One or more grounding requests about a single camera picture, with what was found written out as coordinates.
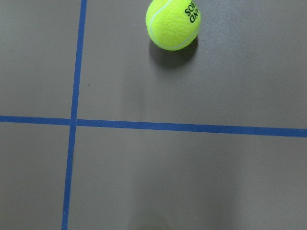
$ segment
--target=gray floor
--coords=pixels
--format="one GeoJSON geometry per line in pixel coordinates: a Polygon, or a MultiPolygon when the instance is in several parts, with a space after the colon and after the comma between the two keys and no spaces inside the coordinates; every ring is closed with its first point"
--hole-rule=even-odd
{"type": "MultiPolygon", "coordinates": [[[[196,1],[198,39],[149,39],[150,0],[87,2],[79,119],[307,128],[307,2],[196,1]]],[[[0,116],[70,118],[79,1],[0,3],[0,116]]],[[[61,229],[69,126],[0,123],[0,229],[61,229]]],[[[77,127],[70,230],[305,230],[307,140],[77,127]]]]}

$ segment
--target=vertical blue line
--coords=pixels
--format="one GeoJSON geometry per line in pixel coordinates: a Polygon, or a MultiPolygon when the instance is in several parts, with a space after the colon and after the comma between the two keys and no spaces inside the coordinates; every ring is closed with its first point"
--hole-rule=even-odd
{"type": "Polygon", "coordinates": [[[70,119],[70,131],[69,131],[63,214],[62,214],[62,228],[61,228],[62,230],[68,229],[69,206],[70,206],[70,197],[71,197],[72,163],[73,163],[73,151],[74,151],[75,138],[76,138],[76,124],[77,124],[77,113],[78,113],[86,4],[87,0],[81,0],[75,74],[74,74],[73,90],[72,90],[71,119],[70,119]]]}

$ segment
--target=horizontal blue line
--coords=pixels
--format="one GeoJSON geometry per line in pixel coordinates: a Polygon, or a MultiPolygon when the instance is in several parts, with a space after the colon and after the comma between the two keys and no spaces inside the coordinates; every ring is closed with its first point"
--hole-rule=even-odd
{"type": "Polygon", "coordinates": [[[69,126],[71,123],[71,120],[64,119],[64,118],[0,116],[0,122],[69,126]]]}
{"type": "MultiPolygon", "coordinates": [[[[70,119],[24,117],[24,116],[0,116],[0,122],[62,125],[62,126],[71,125],[70,119]]],[[[82,120],[82,119],[77,120],[76,126],[307,138],[307,129],[299,129],[299,128],[214,126],[214,125],[193,125],[193,124],[134,122],[134,121],[82,120]]]]}
{"type": "Polygon", "coordinates": [[[301,138],[307,137],[307,129],[297,129],[297,128],[214,126],[214,125],[193,125],[193,124],[176,124],[176,123],[80,120],[80,119],[77,120],[77,126],[131,128],[131,129],[201,132],[201,133],[244,134],[244,135],[279,136],[279,137],[301,137],[301,138]]]}

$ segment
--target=neon yellow ball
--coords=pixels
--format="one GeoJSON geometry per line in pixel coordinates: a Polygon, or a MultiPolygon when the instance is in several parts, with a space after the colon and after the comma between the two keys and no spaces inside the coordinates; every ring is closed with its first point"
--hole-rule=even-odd
{"type": "Polygon", "coordinates": [[[146,14],[151,40],[160,48],[179,50],[197,36],[201,13],[193,0],[153,0],[146,14]]]}

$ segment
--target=yellow tennis ball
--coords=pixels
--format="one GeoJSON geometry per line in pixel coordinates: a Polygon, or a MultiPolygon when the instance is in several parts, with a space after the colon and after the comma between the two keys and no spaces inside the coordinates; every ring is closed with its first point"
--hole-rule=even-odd
{"type": "Polygon", "coordinates": [[[179,50],[197,36],[201,13],[193,0],[153,0],[146,14],[149,37],[162,49],[179,50]]]}

